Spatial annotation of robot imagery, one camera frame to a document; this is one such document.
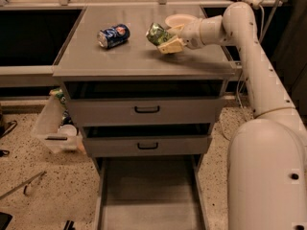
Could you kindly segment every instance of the white robotic arm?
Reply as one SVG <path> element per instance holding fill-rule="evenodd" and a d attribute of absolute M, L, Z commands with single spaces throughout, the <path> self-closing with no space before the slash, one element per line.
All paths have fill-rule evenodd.
<path fill-rule="evenodd" d="M 229 230 L 307 229 L 307 132 L 258 41 L 251 7 L 234 3 L 223 17 L 196 19 L 177 35 L 191 49 L 235 45 L 242 62 L 255 119 L 229 145 Z"/>

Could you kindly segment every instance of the plastic bin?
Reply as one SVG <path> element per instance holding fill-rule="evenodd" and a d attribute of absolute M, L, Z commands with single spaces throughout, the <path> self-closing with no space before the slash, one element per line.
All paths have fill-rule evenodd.
<path fill-rule="evenodd" d="M 82 136 L 69 136 L 58 133 L 62 113 L 65 110 L 59 100 L 51 96 L 48 103 L 39 114 L 35 126 L 32 129 L 32 136 L 37 138 L 53 153 L 64 150 L 76 150 L 82 143 Z"/>

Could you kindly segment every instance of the gray tabletop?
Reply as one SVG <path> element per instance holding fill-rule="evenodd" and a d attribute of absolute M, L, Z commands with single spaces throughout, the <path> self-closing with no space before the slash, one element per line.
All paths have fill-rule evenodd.
<path fill-rule="evenodd" d="M 203 17 L 197 5 L 126 5 L 88 7 L 64 52 L 55 77 L 81 76 L 230 76 L 234 70 L 218 45 L 171 55 L 162 55 L 146 38 L 153 22 L 167 28 L 165 18 L 172 14 Z M 119 23 L 130 28 L 125 44 L 102 48 L 97 32 Z"/>

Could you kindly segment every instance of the drawer handle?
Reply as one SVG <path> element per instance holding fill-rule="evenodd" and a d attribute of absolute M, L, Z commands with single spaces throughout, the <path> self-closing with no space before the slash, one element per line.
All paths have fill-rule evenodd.
<path fill-rule="evenodd" d="M 156 150 L 157 147 L 159 147 L 159 144 L 157 142 L 155 143 L 150 143 L 150 144 L 141 144 L 141 143 L 138 143 L 137 144 L 137 147 L 140 149 L 140 150 Z"/>
<path fill-rule="evenodd" d="M 134 107 L 134 111 L 136 113 L 157 113 L 160 111 L 160 106 L 153 106 L 153 107 Z"/>

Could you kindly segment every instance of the speckled floor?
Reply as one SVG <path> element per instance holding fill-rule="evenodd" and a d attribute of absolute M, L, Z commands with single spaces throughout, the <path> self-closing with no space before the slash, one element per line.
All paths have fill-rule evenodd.
<path fill-rule="evenodd" d="M 16 120 L 18 126 L 0 140 L 0 149 L 11 152 L 9 157 L 0 157 L 0 195 L 37 173 L 46 174 L 28 186 L 27 195 L 21 188 L 1 200 L 0 212 L 13 215 L 7 230 L 61 230 L 67 220 L 74 220 L 77 230 L 92 229 L 99 175 L 92 161 L 81 152 L 54 154 L 31 137 L 31 129 L 45 103 L 1 102 L 6 120 Z M 245 113 L 251 117 L 249 108 Z M 242 109 L 229 98 L 214 126 L 213 142 L 201 165 L 199 176 L 210 229 L 227 229 L 229 142 L 225 137 L 229 138 L 244 121 Z"/>

